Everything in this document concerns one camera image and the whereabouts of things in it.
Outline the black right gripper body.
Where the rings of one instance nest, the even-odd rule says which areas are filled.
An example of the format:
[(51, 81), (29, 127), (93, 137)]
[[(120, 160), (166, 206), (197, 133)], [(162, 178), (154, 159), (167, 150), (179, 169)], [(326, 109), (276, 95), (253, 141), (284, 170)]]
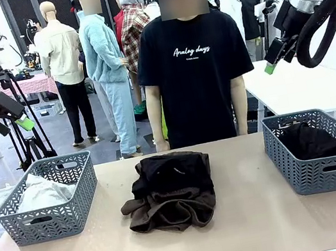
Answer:
[(276, 16), (273, 26), (280, 30), (280, 40), (290, 40), (292, 36), (299, 35), (303, 26), (310, 17), (307, 12), (295, 8), (290, 0), (284, 0)]

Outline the person's right hand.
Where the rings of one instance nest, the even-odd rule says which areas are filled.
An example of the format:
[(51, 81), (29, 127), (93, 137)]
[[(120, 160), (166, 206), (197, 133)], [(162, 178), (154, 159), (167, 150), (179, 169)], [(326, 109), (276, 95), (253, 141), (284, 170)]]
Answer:
[(155, 143), (157, 152), (165, 152), (170, 150), (170, 145), (167, 140), (157, 140)]

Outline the person's left hand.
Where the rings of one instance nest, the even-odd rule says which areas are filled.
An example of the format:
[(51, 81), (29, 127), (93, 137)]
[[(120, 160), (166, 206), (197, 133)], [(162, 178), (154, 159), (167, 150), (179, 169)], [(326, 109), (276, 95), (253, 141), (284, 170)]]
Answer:
[(237, 134), (239, 136), (248, 134), (248, 124), (247, 120), (238, 120), (237, 121)]

